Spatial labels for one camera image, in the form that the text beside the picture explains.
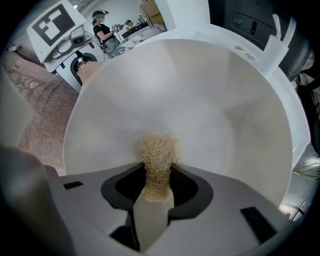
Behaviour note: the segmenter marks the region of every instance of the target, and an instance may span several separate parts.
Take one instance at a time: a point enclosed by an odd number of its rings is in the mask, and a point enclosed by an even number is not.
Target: cardboard box
[[[148,16],[153,24],[165,24],[155,0],[140,4],[140,13],[142,16]]]

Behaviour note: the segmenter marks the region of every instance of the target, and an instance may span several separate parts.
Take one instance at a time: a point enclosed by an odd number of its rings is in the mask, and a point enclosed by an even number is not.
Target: beige cloth
[[[19,149],[39,158],[65,175],[63,141],[78,93],[60,76],[6,51],[2,68],[11,86],[34,110],[35,115],[20,139]]]

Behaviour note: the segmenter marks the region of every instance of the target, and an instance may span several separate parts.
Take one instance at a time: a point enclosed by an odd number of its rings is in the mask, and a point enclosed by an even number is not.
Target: woman
[[[135,26],[130,19],[127,19],[124,24],[126,25],[126,30],[132,29],[132,27]]]
[[[118,51],[120,42],[114,35],[117,29],[110,31],[110,28],[103,24],[105,22],[104,12],[96,10],[92,14],[92,20],[94,35],[99,39],[101,45],[106,45],[106,53],[112,57],[120,55],[121,53]]]

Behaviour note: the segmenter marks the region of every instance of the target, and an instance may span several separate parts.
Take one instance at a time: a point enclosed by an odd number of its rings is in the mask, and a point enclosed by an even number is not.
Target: white table
[[[153,27],[146,26],[122,40],[121,44],[118,46],[118,50],[120,53],[126,53],[143,41],[157,36],[163,32],[165,32],[163,25],[154,24]]]

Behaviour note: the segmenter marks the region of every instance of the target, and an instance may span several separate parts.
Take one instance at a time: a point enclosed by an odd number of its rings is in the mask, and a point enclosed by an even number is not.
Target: black shirt
[[[108,26],[106,26],[105,24],[97,24],[94,25],[93,27],[93,33],[94,35],[99,39],[99,41],[101,42],[101,38],[97,35],[97,33],[99,31],[102,31],[105,35],[110,33],[110,28]],[[104,40],[102,43],[104,44],[106,41],[108,41],[110,38],[115,38],[115,35],[113,34],[112,36],[110,36],[107,40]]]

